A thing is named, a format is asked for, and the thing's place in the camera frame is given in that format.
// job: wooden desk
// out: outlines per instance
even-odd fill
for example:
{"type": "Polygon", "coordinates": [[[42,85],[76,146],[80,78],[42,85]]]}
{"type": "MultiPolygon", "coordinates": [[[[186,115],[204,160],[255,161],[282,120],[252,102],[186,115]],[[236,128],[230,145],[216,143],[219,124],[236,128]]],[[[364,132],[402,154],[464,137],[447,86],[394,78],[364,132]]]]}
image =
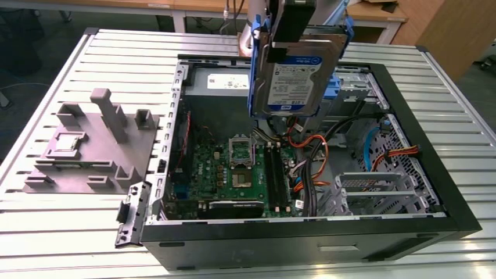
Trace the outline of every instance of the wooden desk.
{"type": "MultiPolygon", "coordinates": [[[[247,19],[248,3],[250,0],[246,0],[239,19],[247,19]]],[[[0,0],[0,7],[6,8],[172,16],[175,31],[179,33],[187,31],[187,16],[222,18],[224,6],[226,0],[0,0]]],[[[232,1],[230,8],[232,18],[232,1]]]]}
{"type": "Polygon", "coordinates": [[[363,1],[348,7],[348,14],[354,18],[356,26],[383,28],[376,43],[391,44],[402,23],[407,22],[408,17],[399,7],[394,13],[383,11],[382,7],[380,3],[363,1]]]}

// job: green motherboard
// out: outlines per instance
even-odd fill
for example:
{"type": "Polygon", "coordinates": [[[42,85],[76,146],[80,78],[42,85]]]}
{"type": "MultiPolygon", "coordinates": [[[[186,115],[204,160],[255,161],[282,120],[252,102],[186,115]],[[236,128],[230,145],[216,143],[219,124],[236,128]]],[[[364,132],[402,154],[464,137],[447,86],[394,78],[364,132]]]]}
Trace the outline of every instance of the green motherboard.
{"type": "MultiPolygon", "coordinates": [[[[246,147],[234,147],[232,158],[246,158],[250,155],[251,152],[246,147]]],[[[255,160],[251,168],[231,167],[228,144],[196,145],[191,183],[190,185],[176,185],[175,187],[179,197],[179,219],[196,219],[198,202],[202,203],[202,201],[211,200],[264,202],[263,217],[295,216],[292,206],[279,210],[270,209],[264,146],[255,145],[252,155],[255,160]]],[[[288,163],[295,158],[292,148],[282,148],[280,157],[288,163]]],[[[291,199],[290,186],[287,189],[288,199],[291,199]]]]}

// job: slotted metal table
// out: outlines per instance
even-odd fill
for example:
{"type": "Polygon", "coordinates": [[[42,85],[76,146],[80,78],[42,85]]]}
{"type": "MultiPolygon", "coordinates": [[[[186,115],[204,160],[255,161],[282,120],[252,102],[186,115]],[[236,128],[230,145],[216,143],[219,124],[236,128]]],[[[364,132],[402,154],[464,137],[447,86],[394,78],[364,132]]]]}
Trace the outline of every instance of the slotted metal table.
{"type": "MultiPolygon", "coordinates": [[[[167,117],[178,54],[238,55],[234,36],[99,30],[83,35],[0,166],[0,277],[103,278],[492,278],[496,275],[496,137],[430,53],[412,46],[351,44],[344,61],[387,66],[483,230],[395,262],[182,271],[170,274],[144,248],[116,250],[123,195],[26,194],[24,179],[46,150],[63,102],[87,111],[95,87],[124,112],[167,117]]],[[[159,133],[158,141],[164,134],[159,133]]],[[[156,162],[151,159],[151,168],[156,162]]]]}

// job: blue hard drive label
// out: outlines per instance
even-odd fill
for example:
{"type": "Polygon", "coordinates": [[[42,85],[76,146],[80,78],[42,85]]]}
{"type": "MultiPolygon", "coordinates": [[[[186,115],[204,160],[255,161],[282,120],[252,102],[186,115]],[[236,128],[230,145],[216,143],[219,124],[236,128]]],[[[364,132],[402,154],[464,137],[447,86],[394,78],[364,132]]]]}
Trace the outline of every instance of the blue hard drive label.
{"type": "Polygon", "coordinates": [[[268,105],[272,110],[298,110],[308,102],[314,88],[312,74],[319,71],[319,56],[288,56],[274,67],[268,105]]]}

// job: hard drive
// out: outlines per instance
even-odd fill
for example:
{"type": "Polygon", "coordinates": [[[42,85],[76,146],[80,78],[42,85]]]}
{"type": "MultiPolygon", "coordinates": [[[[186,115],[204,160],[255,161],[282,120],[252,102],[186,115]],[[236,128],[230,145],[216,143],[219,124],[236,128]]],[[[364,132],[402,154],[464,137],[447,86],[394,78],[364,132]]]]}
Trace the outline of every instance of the hard drive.
{"type": "Polygon", "coordinates": [[[274,46],[288,51],[282,62],[270,63],[270,36],[260,33],[263,47],[252,73],[255,82],[250,99],[252,116],[316,114],[346,42],[346,34],[307,34],[299,42],[274,46]]]}

